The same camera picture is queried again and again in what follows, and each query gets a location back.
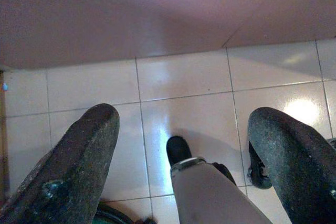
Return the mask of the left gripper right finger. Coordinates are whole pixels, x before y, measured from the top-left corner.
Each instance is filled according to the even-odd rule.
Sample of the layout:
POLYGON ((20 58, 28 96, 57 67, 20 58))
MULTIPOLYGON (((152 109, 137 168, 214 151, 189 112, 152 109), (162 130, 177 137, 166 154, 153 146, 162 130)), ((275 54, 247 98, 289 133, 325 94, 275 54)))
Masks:
POLYGON ((269 107, 250 114, 247 132, 252 184, 273 187, 292 223, 335 223, 335 148, 269 107))

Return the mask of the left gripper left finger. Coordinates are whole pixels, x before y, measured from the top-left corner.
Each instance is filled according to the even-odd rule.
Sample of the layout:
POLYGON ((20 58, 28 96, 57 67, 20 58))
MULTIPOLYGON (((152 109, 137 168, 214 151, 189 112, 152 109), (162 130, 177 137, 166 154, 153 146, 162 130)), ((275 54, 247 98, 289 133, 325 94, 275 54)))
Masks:
POLYGON ((88 109, 5 203, 1 223, 92 223, 119 128, 113 106, 88 109))

